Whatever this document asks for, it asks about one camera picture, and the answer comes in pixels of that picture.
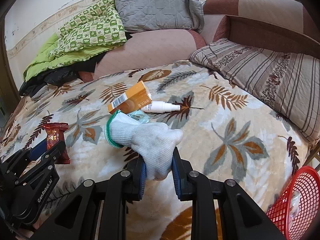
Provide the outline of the white spray bottle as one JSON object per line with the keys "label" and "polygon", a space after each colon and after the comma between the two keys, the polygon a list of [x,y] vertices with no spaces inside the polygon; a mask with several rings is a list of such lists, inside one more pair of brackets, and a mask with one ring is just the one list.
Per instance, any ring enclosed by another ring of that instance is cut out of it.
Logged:
{"label": "white spray bottle", "polygon": [[180,109],[180,105],[175,105],[163,101],[153,101],[150,104],[142,107],[140,110],[146,113],[167,113],[179,111]]}

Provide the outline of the striped floral pillow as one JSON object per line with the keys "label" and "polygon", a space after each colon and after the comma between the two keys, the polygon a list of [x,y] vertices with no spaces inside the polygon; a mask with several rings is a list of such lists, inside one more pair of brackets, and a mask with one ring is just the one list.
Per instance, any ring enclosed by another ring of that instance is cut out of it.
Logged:
{"label": "striped floral pillow", "polygon": [[192,53],[190,60],[288,118],[312,144],[319,141],[319,59],[222,38]]}

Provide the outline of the red plastic mesh basket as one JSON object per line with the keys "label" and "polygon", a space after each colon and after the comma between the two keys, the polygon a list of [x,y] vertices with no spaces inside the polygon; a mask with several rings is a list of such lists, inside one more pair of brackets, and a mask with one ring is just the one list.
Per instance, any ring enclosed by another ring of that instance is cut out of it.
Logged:
{"label": "red plastic mesh basket", "polygon": [[303,166],[266,214],[286,239],[301,239],[318,212],[319,175]]}

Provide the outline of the orange medicine box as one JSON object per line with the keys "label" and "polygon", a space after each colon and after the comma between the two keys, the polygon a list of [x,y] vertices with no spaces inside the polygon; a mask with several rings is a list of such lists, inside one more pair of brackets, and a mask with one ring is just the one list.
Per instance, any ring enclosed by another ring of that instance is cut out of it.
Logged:
{"label": "orange medicine box", "polygon": [[110,114],[115,113],[117,110],[128,114],[139,110],[150,103],[152,103],[151,94],[144,82],[139,81],[109,103],[107,110]]}

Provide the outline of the grey quilted pillow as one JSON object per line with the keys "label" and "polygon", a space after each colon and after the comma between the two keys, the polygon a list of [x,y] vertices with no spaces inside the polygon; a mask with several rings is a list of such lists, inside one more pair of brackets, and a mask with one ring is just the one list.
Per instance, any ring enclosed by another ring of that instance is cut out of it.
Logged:
{"label": "grey quilted pillow", "polygon": [[150,30],[186,29],[204,26],[200,0],[114,0],[116,10],[131,33]]}

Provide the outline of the black garment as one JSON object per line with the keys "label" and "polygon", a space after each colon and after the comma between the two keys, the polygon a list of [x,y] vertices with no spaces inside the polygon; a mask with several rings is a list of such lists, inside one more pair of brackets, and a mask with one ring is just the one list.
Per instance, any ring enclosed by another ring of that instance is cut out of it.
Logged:
{"label": "black garment", "polygon": [[93,56],[87,61],[79,61],[74,64],[49,69],[37,74],[28,81],[24,81],[18,91],[19,96],[29,95],[33,97],[43,86],[49,84],[61,87],[63,84],[80,77],[80,72],[94,73],[96,64],[99,63],[106,52]]}

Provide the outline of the pink quilted bolster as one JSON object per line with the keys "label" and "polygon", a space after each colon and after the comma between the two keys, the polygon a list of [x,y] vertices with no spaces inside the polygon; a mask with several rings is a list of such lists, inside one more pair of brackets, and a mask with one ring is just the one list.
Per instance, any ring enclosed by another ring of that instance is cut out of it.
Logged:
{"label": "pink quilted bolster", "polygon": [[121,47],[103,53],[94,72],[80,71],[80,79],[89,82],[124,70],[164,66],[187,60],[191,53],[205,46],[204,38],[193,30],[164,29],[131,34]]}

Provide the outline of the red foil snack packet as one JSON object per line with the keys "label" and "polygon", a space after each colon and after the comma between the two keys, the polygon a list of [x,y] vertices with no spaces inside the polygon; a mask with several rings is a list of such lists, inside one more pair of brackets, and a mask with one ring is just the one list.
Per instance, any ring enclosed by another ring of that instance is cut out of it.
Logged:
{"label": "red foil snack packet", "polygon": [[69,125],[65,122],[52,122],[44,124],[43,127],[47,133],[46,141],[48,150],[60,141],[64,143],[63,151],[60,153],[60,157],[57,159],[57,164],[70,164],[71,160],[66,150],[64,136],[64,132],[69,129]]}

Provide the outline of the green checkered quilt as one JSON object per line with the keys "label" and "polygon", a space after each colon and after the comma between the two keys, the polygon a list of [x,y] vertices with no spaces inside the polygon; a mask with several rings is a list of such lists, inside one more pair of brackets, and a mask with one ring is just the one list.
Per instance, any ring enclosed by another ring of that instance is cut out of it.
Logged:
{"label": "green checkered quilt", "polygon": [[39,49],[23,73],[24,81],[47,70],[116,49],[127,42],[114,0],[99,0],[61,26]]}

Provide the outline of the white knit work glove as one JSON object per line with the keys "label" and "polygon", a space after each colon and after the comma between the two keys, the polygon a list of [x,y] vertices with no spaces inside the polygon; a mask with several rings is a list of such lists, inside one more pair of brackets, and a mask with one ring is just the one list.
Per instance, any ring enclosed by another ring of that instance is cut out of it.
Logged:
{"label": "white knit work glove", "polygon": [[141,155],[147,180],[164,180],[171,171],[173,152],[183,131],[170,129],[162,122],[143,124],[117,110],[106,123],[105,138],[115,148],[130,147]]}

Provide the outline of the teal cartoon wipes pouch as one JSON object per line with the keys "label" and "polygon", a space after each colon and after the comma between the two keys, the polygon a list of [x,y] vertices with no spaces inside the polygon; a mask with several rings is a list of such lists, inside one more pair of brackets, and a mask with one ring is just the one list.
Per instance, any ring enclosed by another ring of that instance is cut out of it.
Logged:
{"label": "teal cartoon wipes pouch", "polygon": [[146,113],[141,111],[140,109],[136,110],[136,111],[133,111],[133,112],[127,114],[127,115],[129,117],[137,120],[141,124],[146,124],[146,123],[148,123],[150,121],[150,117]]}

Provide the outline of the brown patchwork headboard cushion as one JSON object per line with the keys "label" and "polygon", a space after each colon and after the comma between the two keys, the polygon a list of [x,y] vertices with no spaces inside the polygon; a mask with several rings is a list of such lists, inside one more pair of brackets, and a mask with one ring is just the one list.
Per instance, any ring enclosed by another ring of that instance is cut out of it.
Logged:
{"label": "brown patchwork headboard cushion", "polygon": [[319,27],[295,0],[206,0],[206,44],[221,38],[278,52],[319,57]]}

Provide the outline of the leaf pattern bed blanket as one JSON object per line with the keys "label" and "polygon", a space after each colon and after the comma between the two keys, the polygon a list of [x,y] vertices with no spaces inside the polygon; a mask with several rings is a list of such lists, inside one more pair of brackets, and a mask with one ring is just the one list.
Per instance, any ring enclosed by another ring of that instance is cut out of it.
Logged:
{"label": "leaf pattern bed blanket", "polygon": [[91,82],[46,85],[18,105],[1,139],[1,160],[33,147],[46,137],[44,124],[65,122],[68,165],[38,220],[42,224],[85,179],[102,181],[137,157],[116,149],[104,137],[107,106],[142,81],[153,100],[179,105],[171,113],[150,114],[184,136],[178,150],[193,169],[213,180],[232,178],[267,210],[304,164],[310,143],[298,128],[270,107],[230,84],[216,71],[190,61],[151,69],[127,70]]}

